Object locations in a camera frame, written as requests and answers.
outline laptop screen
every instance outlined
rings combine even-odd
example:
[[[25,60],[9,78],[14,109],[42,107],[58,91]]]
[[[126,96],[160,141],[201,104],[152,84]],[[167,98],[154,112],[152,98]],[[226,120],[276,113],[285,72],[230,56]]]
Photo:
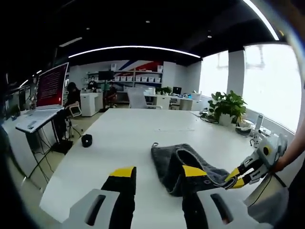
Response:
[[[39,75],[36,107],[62,106],[63,87],[68,64],[64,63]]]

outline black ceiling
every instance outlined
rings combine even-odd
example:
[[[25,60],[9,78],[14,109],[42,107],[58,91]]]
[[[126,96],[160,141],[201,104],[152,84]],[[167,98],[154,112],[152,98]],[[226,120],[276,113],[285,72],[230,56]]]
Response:
[[[67,56],[119,45],[148,45],[178,49],[199,56],[254,42],[271,42],[264,24],[241,0],[26,1],[7,6],[2,62],[9,81],[23,82],[38,70]],[[213,37],[207,38],[208,30]],[[82,40],[59,47],[72,39]],[[69,59],[72,65],[110,60],[161,60],[189,65],[197,58],[148,50],[117,49]]]

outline white chair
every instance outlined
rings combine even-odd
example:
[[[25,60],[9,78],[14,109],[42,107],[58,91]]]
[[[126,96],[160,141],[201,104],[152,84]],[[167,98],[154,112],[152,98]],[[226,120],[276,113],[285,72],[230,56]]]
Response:
[[[131,87],[127,91],[129,99],[129,107],[134,109],[147,109],[147,108],[160,108],[162,106],[147,105],[146,99],[144,96],[144,89]]]
[[[77,106],[70,106],[69,107],[69,110],[71,112],[71,116],[74,118],[74,117],[77,117],[77,116],[81,116],[81,107],[80,105],[78,104]],[[69,121],[68,123],[68,136],[72,136],[74,137],[74,130],[75,128],[77,128],[78,125],[77,124],[72,124],[71,121]]]

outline tiled floor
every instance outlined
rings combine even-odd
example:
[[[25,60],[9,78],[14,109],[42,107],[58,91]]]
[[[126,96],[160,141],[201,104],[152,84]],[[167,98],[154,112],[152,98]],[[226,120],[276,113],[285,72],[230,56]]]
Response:
[[[76,129],[80,133],[81,130],[85,132],[101,115],[102,113],[97,113],[93,117],[75,118],[72,120],[72,124],[78,125]],[[74,138],[72,138],[72,141],[75,142],[78,139],[79,135],[74,133]],[[41,228],[48,228],[58,223],[55,219],[53,219],[39,207],[43,191],[47,186],[47,181],[43,176],[41,169],[48,178],[51,178],[53,174],[51,170],[55,171],[63,157],[64,154],[58,152],[49,152],[40,162],[40,168],[37,167],[31,175],[31,178],[26,180],[23,180],[23,176],[15,167],[13,161],[11,159],[8,161],[10,173],[16,188],[19,191],[19,194],[22,197],[29,214]]]

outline person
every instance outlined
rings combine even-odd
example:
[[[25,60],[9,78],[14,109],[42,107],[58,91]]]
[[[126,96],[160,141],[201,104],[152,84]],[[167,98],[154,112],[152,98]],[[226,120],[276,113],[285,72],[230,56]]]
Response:
[[[273,172],[282,171],[286,166],[295,161],[305,151],[305,119],[295,134],[292,143],[280,157],[273,168]],[[274,229],[286,229],[303,223],[305,206],[305,161],[289,187],[289,200],[285,215]]]
[[[67,86],[68,97],[67,102],[64,105],[66,110],[69,110],[69,107],[81,105],[81,91],[76,87],[74,82],[70,82]]]
[[[117,90],[114,87],[113,82],[110,82],[109,85],[110,88],[106,94],[105,101],[106,101],[106,105],[113,107],[115,106],[115,103],[117,101]]]
[[[88,83],[88,90],[92,90],[92,92],[96,92],[98,85],[94,80],[94,76],[91,77],[90,82]]]

